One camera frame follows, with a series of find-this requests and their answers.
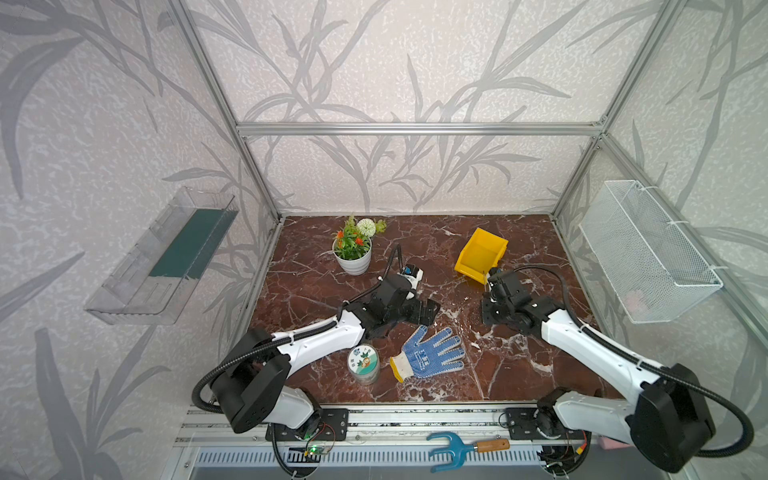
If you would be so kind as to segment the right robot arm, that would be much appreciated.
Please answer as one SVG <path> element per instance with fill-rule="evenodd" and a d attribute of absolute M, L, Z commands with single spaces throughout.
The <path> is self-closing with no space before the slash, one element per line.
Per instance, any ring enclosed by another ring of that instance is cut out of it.
<path fill-rule="evenodd" d="M 533 297 L 519 271 L 490 270 L 481 302 L 486 325 L 506 325 L 567 353 L 621 395 L 619 399 L 558 387 L 537 403 L 540 433 L 598 434 L 634 446 L 668 473 L 692 458 L 726 458 L 747 450 L 755 429 L 748 415 L 727 398 L 700 385 L 681 364 L 645 358 L 602 334 L 573 311 L 568 285 L 562 298 Z"/>

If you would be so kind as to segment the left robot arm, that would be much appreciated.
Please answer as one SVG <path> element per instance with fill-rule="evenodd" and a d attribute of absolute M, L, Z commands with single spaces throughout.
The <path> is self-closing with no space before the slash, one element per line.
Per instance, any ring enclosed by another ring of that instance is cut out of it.
<path fill-rule="evenodd" d="M 432 325 L 439 304 L 418 297 L 422 278 L 421 269 L 407 264 L 325 320 L 274 334 L 262 328 L 247 332 L 193 387 L 193 405 L 224 415 L 236 434 L 272 424 L 301 438 L 313 435 L 321 428 L 323 409 L 309 393 L 288 387 L 287 379 L 337 351 L 383 338 L 400 323 Z"/>

